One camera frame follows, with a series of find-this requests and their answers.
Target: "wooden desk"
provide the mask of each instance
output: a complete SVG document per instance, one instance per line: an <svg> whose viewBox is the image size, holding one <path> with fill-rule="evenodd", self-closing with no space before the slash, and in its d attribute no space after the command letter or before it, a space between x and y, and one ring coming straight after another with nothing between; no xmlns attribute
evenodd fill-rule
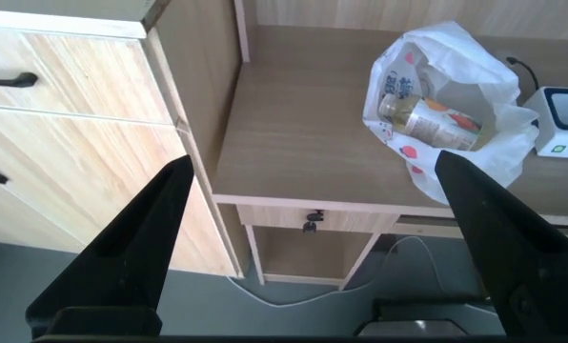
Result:
<svg viewBox="0 0 568 343"><path fill-rule="evenodd" d="M271 258L290 259L288 265L278 262L286 266L278 280L333 284L333 274L321 274L319 268L314 275L292 271L294 263L301 267L293 261L303 242L299 231L287 235L281 229L273 233L265 228L299 229L305 215L316 209L326 210L318 232L347 233L354 242L350 244L365 244L346 257L356 266L385 232L461 237L451 210L420 192L403 160L362 122L371 65L398 36L363 30L258 30L256 57L243 65L238 79L213 192L216 202L237 205L259 270L261 264L276 265L261 259L269 258L266 247L277 244L289 255ZM523 56L544 84L568 86L568 42L480 41L494 53L514 50ZM548 52L542 53L547 46ZM530 94L525 91L523 97ZM551 223L568 226L568 160L539 158L531 152L523 167L511 192ZM435 221L435 217L444 219ZM333 259L326 263L317 257L329 251L328 242L336 239L312 240L315 263L324 264L326 271ZM349 251L340 248L339 254L345 252ZM312 263L311 258L305 261ZM344 287L355 269L347 268L347 260L337 263L346 272L338 278L338 285ZM275 273L270 270L271 279Z"/></svg>

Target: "wooden wall panel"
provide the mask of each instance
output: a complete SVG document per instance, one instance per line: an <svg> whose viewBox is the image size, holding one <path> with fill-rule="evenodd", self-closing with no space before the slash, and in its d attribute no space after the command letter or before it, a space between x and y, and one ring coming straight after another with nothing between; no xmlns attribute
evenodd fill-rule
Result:
<svg viewBox="0 0 568 343"><path fill-rule="evenodd" d="M256 45L256 0L235 0L235 17L242 59L250 62Z"/></svg>
<svg viewBox="0 0 568 343"><path fill-rule="evenodd" d="M405 31L456 20L472 34L568 39L568 0L260 0L259 25Z"/></svg>
<svg viewBox="0 0 568 343"><path fill-rule="evenodd" d="M143 42L223 243L242 276L250 246L234 207L216 206L212 180L241 65L233 1L171 1Z"/></svg>

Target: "gray floor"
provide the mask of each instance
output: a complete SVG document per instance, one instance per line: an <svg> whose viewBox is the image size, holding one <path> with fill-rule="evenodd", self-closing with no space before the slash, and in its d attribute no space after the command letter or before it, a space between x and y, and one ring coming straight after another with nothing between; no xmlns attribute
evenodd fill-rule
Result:
<svg viewBox="0 0 568 343"><path fill-rule="evenodd" d="M158 313L162 334L350 335L369 319L376 297L395 299L478 295L475 269L462 240L424 238L442 279L442 292L430 259L415 240L400 244L384 266L384 253L372 252L353 285L375 279L359 291L336 293L308 304L278 309L263 305L225 277L169 272ZM0 244L0 342L25 342L30 331L24 311L74 255ZM254 267L240 281L274 303L295 302L333 291L317 285L258 285Z"/></svg>

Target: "cabinet drawer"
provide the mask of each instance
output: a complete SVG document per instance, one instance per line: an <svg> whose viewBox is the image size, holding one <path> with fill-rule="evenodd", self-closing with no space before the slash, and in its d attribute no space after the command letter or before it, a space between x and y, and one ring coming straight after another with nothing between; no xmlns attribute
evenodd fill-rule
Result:
<svg viewBox="0 0 568 343"><path fill-rule="evenodd" d="M0 80L22 72L24 88L0 86L0 106L172 122L136 39L0 30Z"/></svg>
<svg viewBox="0 0 568 343"><path fill-rule="evenodd" d="M0 243L81 252L85 245L0 185Z"/></svg>
<svg viewBox="0 0 568 343"><path fill-rule="evenodd" d="M0 173L9 179L0 187L83 245L184 154L173 126L0 110ZM171 268L236 275L204 194L195 179Z"/></svg>
<svg viewBox="0 0 568 343"><path fill-rule="evenodd" d="M310 209L271 206L237 205L239 218L244 225L278 228L303 228ZM324 221L315 222L319 231L387 232L398 219L398 214L323 211Z"/></svg>

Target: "cabinet door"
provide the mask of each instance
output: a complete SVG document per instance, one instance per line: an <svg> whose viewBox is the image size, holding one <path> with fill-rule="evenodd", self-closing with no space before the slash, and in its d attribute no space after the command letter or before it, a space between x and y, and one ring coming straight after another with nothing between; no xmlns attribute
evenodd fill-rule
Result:
<svg viewBox="0 0 568 343"><path fill-rule="evenodd" d="M156 173L186 154L173 126L0 111L6 188L88 244ZM234 275L196 179L171 267Z"/></svg>
<svg viewBox="0 0 568 343"><path fill-rule="evenodd" d="M0 243L80 252L83 244L0 185Z"/></svg>

